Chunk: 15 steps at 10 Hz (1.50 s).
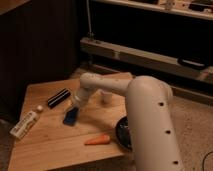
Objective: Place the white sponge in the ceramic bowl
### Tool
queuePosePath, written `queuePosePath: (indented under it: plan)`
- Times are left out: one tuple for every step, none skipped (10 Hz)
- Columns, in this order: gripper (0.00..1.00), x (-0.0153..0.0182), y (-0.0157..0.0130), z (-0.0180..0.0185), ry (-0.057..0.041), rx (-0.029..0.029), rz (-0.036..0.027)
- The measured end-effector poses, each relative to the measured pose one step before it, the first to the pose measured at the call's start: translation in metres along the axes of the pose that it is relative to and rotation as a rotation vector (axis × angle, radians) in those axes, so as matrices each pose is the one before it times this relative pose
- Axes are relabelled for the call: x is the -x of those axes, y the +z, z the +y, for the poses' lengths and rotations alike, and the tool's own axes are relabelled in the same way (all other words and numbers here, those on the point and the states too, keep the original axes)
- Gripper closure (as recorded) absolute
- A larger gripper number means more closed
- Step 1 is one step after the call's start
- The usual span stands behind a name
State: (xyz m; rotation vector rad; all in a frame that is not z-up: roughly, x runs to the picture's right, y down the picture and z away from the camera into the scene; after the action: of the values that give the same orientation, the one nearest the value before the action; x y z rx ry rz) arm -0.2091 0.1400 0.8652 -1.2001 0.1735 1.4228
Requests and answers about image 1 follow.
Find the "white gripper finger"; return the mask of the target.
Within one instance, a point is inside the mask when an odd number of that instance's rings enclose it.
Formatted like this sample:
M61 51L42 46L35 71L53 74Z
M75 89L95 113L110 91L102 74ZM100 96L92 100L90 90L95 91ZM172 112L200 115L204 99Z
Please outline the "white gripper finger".
M78 116L79 112L80 112L80 108L79 107L75 107L75 117Z
M73 105L70 105L70 106L66 109L65 113L68 113L68 112L71 111L72 109L73 109Z

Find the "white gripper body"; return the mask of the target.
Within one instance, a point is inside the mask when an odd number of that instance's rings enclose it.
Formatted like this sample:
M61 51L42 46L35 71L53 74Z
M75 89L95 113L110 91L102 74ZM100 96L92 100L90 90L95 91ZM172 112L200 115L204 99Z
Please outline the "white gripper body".
M72 96L72 104L77 108L81 108L87 104L90 96L91 92L89 90L79 88Z

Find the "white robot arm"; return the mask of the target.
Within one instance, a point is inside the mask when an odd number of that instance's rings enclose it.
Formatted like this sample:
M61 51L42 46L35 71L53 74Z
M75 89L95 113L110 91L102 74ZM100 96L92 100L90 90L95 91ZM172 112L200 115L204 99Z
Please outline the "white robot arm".
M171 87L152 76L106 78L84 73L68 108L76 114L98 90L123 96L136 171L185 171L170 115Z

